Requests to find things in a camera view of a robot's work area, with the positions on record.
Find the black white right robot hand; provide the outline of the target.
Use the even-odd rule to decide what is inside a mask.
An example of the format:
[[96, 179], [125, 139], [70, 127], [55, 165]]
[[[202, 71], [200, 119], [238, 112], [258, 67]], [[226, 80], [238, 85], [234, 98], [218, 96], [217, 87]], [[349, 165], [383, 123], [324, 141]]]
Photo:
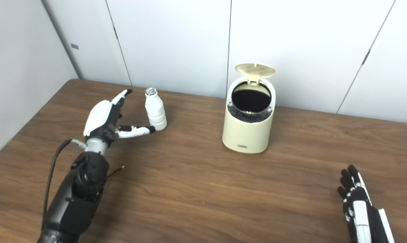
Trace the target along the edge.
[[342, 169], [340, 183], [337, 192], [343, 201], [349, 242], [393, 243], [394, 237], [386, 212], [373, 206], [362, 176], [354, 165]]

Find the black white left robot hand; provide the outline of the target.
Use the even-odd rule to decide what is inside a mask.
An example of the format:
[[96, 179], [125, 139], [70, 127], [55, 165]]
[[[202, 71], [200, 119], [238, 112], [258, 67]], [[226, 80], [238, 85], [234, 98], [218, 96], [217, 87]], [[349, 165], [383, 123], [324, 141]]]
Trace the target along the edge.
[[122, 117], [121, 109], [126, 96], [132, 89], [125, 89], [111, 101], [102, 100], [90, 111], [83, 131], [85, 142], [90, 139], [99, 139], [111, 144], [118, 139], [138, 137], [154, 133], [154, 126], [118, 126]]

